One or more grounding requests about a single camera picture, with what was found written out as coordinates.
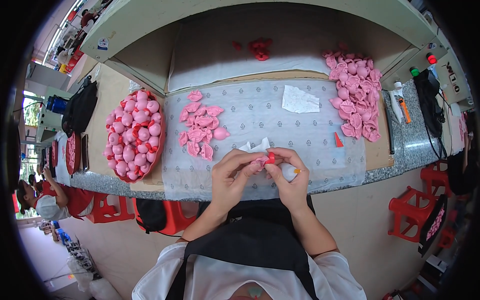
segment sticker label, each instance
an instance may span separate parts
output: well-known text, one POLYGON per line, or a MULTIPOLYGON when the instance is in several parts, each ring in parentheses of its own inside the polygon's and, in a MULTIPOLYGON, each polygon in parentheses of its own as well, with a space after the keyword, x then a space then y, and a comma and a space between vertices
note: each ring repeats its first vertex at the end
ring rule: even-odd
POLYGON ((97 49, 98 50, 108 50, 108 39, 106 37, 101 37, 98 40, 97 49))

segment granite countertop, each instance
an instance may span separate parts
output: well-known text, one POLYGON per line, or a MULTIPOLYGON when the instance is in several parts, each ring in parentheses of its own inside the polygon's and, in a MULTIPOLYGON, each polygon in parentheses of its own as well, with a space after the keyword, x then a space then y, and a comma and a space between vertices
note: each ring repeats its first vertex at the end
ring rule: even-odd
MULTIPOLYGON (((390 105, 390 96, 387 91, 382 91, 385 104, 393 115, 390 105)), ((410 170, 420 168, 438 160, 435 152, 430 145, 429 136, 426 131, 425 122, 420 109, 419 97, 413 83, 413 79, 405 83, 403 96, 410 113, 411 123, 397 124, 393 122, 393 136, 395 145, 395 164, 391 167, 385 167, 367 171, 365 182, 368 184, 376 181, 385 180, 391 177, 401 175, 410 170)), ((435 149, 438 149, 436 138, 431 139, 435 149)), ((126 197, 165 200, 163 192, 141 192, 131 191, 129 184, 118 178, 100 175, 93 172, 77 172, 70 179, 73 187, 102 192, 126 197)), ((331 192, 339 189, 317 190, 311 194, 331 192)), ((184 199, 185 201, 202 201, 201 199, 184 199)))

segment tiled floor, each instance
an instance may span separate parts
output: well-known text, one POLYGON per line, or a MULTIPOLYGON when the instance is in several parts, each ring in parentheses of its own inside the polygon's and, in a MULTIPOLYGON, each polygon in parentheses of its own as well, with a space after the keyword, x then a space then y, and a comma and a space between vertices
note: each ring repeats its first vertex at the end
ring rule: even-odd
MULTIPOLYGON (((423 264, 418 244, 387 235, 393 218, 388 203, 408 185, 424 190, 420 169, 312 197, 317 217, 347 257, 351 272, 368 299, 381 299, 387 292, 402 288, 423 264)), ((177 239, 147 235, 135 220, 92 224, 68 218, 61 220, 60 225, 90 251, 101 275, 124 299, 131 298, 133 287, 155 264, 160 251, 177 239)))

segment black bag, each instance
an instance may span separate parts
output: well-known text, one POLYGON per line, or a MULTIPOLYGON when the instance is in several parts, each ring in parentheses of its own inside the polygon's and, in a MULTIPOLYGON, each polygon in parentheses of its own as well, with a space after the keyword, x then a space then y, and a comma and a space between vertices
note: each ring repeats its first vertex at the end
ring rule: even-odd
POLYGON ((61 126, 68 137, 71 137, 73 132, 80 136, 87 128, 95 110, 98 99, 96 96, 96 81, 91 82, 90 79, 92 79, 92 76, 85 78, 84 84, 70 98, 65 107, 61 126))
POLYGON ((446 158, 447 153, 442 143, 442 125, 445 123, 445 115, 443 108, 438 105, 436 98, 440 91, 440 83, 428 69, 421 72, 420 75, 413 77, 413 82, 419 95, 420 109, 425 119, 425 128, 427 129, 430 145, 432 145, 433 151, 438 159, 442 159, 442 153, 446 158), (433 147, 429 131, 433 137, 438 138, 440 154, 438 154, 433 147))
POLYGON ((138 199, 136 200, 137 212, 136 221, 138 226, 145 229, 146 234, 151 231, 159 232, 167 225, 167 213, 163 201, 138 199))

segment pile of pink parts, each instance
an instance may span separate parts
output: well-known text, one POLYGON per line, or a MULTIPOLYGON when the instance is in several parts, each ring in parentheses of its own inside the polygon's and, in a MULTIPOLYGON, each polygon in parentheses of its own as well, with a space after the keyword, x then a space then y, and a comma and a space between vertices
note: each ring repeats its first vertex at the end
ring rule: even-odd
POLYGON ((438 213, 437 218, 433 222, 432 227, 430 227, 430 229, 427 232, 427 240, 429 240, 432 236, 434 236, 435 232, 437 232, 438 229, 440 228, 440 225, 442 224, 442 216, 444 215, 444 213, 445 213, 445 210, 442 206, 442 209, 440 209, 440 212, 438 213))
POLYGON ((150 171, 162 135, 160 105, 150 92, 125 97, 107 116, 108 140, 103 156, 120 177, 141 179, 150 171))
POLYGON ((221 141, 230 136, 230 133, 223 127, 219 127, 217 116, 223 111, 218 106, 206 106, 198 100, 202 99, 199 90, 192 91, 187 96, 192 101, 185 105, 180 113, 180 122, 187 121, 185 125, 190 127, 188 131, 180 132, 180 147, 187 144, 187 152, 193 157, 200 153, 203 159, 212 161, 213 149, 209 143, 212 138, 221 141))
POLYGON ((340 51, 323 52, 327 66, 332 70, 328 79, 337 80, 338 97, 330 99, 338 114, 348 123, 341 126, 344 135, 359 139, 362 135, 370 142, 380 138, 378 128, 378 91, 382 89, 382 73, 373 68, 373 60, 360 53, 349 53, 345 44, 340 51))

